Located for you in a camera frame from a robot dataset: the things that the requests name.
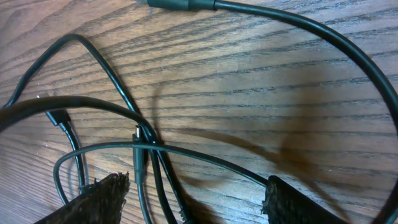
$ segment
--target cable connector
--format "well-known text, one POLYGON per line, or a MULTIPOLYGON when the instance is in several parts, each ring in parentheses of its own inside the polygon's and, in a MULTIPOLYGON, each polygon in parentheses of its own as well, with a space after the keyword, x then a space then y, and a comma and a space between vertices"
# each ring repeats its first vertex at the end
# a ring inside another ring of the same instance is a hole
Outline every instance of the cable connector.
MULTIPOLYGON (((136 126, 136 133, 132 135, 132 140, 134 142, 142 141, 142 133, 141 127, 136 126)), ((140 148, 132 149, 132 158, 134 160, 134 179, 136 184, 142 184, 144 182, 145 177, 145 159, 144 159, 144 150, 140 148)))
POLYGON ((46 111, 45 114, 54 126, 60 126, 62 131, 65 131, 65 125, 70 122, 69 114, 65 109, 46 111))
POLYGON ((159 7, 170 10, 215 10, 215 0, 147 0, 150 7, 159 7))

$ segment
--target wooden table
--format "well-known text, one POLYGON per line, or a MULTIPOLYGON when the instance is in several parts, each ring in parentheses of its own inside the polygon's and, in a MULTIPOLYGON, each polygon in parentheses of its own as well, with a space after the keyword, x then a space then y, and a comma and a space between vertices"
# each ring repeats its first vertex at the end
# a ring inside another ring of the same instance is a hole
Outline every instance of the wooden table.
MULTIPOLYGON (((250 0, 310 17, 358 44, 398 86, 396 0, 250 0)), ((39 55, 67 33, 89 38, 123 78, 167 144, 279 175, 351 223, 369 223, 398 176, 398 140, 381 96, 341 52, 299 28, 226 11, 172 12, 129 0, 0 0, 0 103, 39 55)), ((68 44, 31 80, 22 100, 91 96, 124 105, 95 59, 68 44)), ((129 141, 134 123, 69 110, 83 146, 129 141)), ((32 223, 62 206, 54 162, 71 151, 44 114, 0 135, 1 223, 32 223)), ((264 189, 219 167, 170 155, 204 223, 267 223, 264 189)), ((132 172, 131 149, 86 155, 90 180, 132 172)), ((61 178, 77 195, 74 162, 61 178)), ((164 177, 178 220, 178 205, 164 177)), ((165 223, 152 168, 147 196, 165 223)), ((122 223, 143 223, 131 185, 122 223)))

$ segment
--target wood grain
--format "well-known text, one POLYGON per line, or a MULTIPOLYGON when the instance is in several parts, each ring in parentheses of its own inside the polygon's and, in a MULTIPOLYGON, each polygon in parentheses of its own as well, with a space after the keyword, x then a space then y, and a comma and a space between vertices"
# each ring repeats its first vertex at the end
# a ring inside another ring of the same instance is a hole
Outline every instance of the wood grain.
MULTIPOLYGON (((398 86, 395 0, 247 0, 310 17, 358 44, 398 86)), ((0 103, 57 38, 89 38, 130 88, 167 144, 211 154, 264 177, 279 175, 350 223, 369 223, 398 176, 398 140, 380 94, 341 52, 299 28, 226 11, 172 12, 129 0, 0 0, 0 103)), ((22 100, 82 95, 124 105, 95 59, 74 42, 32 79, 22 100)), ((69 111, 82 145, 131 139, 134 123, 69 111)), ((71 151, 39 114, 0 135, 1 223, 32 223, 59 208, 52 167, 71 151)), ((205 223, 267 223, 264 189, 194 159, 170 155, 205 223)), ((132 171, 130 149, 86 155, 90 181, 132 171)), ((61 169, 77 194, 73 161, 61 169)), ((170 205, 178 205, 165 182, 170 205)), ((165 223, 151 166, 150 209, 165 223)), ((143 223, 131 186, 122 223, 143 223)))

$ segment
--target wooden surface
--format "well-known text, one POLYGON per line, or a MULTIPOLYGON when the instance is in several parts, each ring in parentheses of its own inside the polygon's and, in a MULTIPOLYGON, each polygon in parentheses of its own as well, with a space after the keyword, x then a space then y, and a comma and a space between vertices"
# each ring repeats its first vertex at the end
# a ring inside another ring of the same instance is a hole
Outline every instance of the wooden surface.
MULTIPOLYGON (((358 44, 398 86, 396 0, 247 0, 323 22, 358 44)), ((167 144, 279 175, 350 223, 369 223, 398 176, 398 140, 364 73, 324 40, 296 27, 226 11, 170 12, 129 0, 0 0, 0 103, 33 61, 67 33, 88 37, 130 87, 167 144)), ((21 100, 82 95, 124 105, 80 44, 61 50, 21 100)), ((134 123, 103 111, 70 110, 82 145, 128 141, 134 123)), ((71 151, 44 114, 0 135, 1 223, 32 223, 62 203, 54 162, 71 151)), ((267 223, 264 189, 219 167, 170 155, 205 223, 267 223)), ((132 171, 130 149, 86 155, 90 180, 132 171)), ((73 161, 61 170, 77 194, 73 161)), ((165 223, 152 168, 150 208, 165 223)), ((172 209, 178 206, 165 184, 172 209)), ((143 223, 131 185, 122 223, 143 223)))

